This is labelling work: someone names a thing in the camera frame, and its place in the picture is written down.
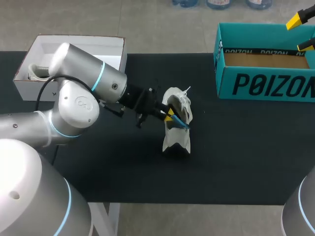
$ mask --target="water bottle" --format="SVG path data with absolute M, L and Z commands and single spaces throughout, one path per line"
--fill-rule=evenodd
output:
M 231 5 L 232 0 L 206 0 L 208 7 L 215 10 L 224 10 Z
M 271 7 L 272 0 L 246 0 L 248 6 L 256 10 L 263 10 Z
M 196 6 L 198 0 L 172 0 L 173 5 L 180 5 L 181 7 L 188 8 Z

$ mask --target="robot logo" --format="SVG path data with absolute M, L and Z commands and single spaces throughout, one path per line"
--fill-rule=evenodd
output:
M 90 111 L 93 108 L 92 102 L 87 97 L 84 96 L 77 97 L 77 99 L 75 100 L 75 104 L 88 111 Z

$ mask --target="black tabletop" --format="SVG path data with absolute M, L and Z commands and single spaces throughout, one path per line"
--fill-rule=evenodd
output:
M 33 109 L 11 81 L 23 55 L 0 53 L 1 113 Z M 218 99 L 212 54 L 128 55 L 126 74 L 160 99 L 191 86 L 191 156 L 162 155 L 163 122 L 102 110 L 54 163 L 89 202 L 283 205 L 315 164 L 314 104 Z
M 13 78 L 26 52 L 0 52 L 0 114 L 33 112 L 35 102 L 23 101 L 16 89 Z M 42 102 L 40 108 L 48 110 L 52 102 Z M 56 155 L 56 146 L 37 149 L 50 163 Z

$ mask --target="open box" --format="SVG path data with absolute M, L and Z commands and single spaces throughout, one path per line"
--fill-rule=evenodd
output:
M 48 67 L 54 52 L 64 42 L 92 54 L 115 69 L 125 72 L 127 52 L 125 38 L 76 35 L 39 35 L 26 54 L 14 77 L 14 84 L 25 101 L 36 101 L 43 81 L 29 79 L 28 66 L 32 63 Z M 41 101 L 55 101 L 58 97 L 58 83 L 50 82 L 45 88 Z
M 315 26 L 220 23 L 214 50 L 219 98 L 315 102 L 315 52 L 297 45 Z

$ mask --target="white cylinder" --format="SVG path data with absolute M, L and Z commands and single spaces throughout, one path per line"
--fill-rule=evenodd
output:
M 0 139 L 0 236 L 96 236 L 88 203 L 29 145 Z

